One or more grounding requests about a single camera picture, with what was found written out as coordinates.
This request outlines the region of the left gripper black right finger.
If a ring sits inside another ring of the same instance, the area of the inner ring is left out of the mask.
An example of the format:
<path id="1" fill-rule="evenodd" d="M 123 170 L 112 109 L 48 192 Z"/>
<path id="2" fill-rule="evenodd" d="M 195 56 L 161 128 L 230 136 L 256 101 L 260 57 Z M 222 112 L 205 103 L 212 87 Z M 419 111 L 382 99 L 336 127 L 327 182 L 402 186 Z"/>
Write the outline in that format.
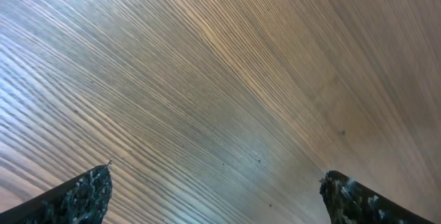
<path id="1" fill-rule="evenodd" d="M 331 224 L 433 224 L 336 170 L 320 180 L 320 195 Z"/>

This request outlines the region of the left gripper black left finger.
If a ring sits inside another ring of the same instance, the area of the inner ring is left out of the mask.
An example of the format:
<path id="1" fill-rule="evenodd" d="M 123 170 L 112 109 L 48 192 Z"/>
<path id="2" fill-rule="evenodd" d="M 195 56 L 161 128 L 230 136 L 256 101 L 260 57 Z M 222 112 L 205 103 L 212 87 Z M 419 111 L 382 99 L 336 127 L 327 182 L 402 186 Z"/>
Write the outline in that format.
<path id="1" fill-rule="evenodd" d="M 101 224 L 112 197 L 109 165 L 98 165 L 1 213 L 1 224 Z"/>

